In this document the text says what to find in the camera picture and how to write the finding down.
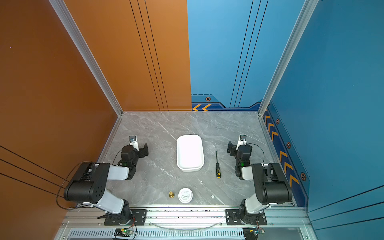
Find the black yellow screwdriver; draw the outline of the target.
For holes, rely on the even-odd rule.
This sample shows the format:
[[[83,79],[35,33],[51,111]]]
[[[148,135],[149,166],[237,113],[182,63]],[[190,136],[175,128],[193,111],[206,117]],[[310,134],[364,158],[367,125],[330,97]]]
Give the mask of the black yellow screwdriver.
[[[217,151],[215,151],[215,155],[216,155],[216,178],[220,179],[222,175],[221,175],[220,164],[218,162],[218,153],[217,153]]]

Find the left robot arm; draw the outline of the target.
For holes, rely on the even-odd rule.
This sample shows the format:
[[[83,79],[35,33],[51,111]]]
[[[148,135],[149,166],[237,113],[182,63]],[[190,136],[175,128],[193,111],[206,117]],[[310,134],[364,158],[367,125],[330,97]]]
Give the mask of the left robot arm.
[[[143,226],[147,210],[131,210],[127,200],[121,199],[107,190],[107,181],[131,180],[136,173],[140,158],[149,155],[149,148],[144,144],[129,143],[121,151],[121,160],[116,165],[109,163],[83,162],[64,190],[64,199],[102,210],[106,226]]]

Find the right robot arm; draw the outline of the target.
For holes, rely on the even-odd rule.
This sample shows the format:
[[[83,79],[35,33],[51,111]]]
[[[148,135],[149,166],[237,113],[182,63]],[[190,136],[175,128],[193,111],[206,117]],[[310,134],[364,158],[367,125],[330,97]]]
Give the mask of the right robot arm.
[[[254,193],[242,200],[239,211],[230,216],[235,217],[235,223],[266,225],[265,210],[273,205],[291,202],[293,193],[280,164],[251,163],[252,149],[252,145],[244,141],[237,145],[228,144],[227,152],[236,159],[236,176],[254,184]]]

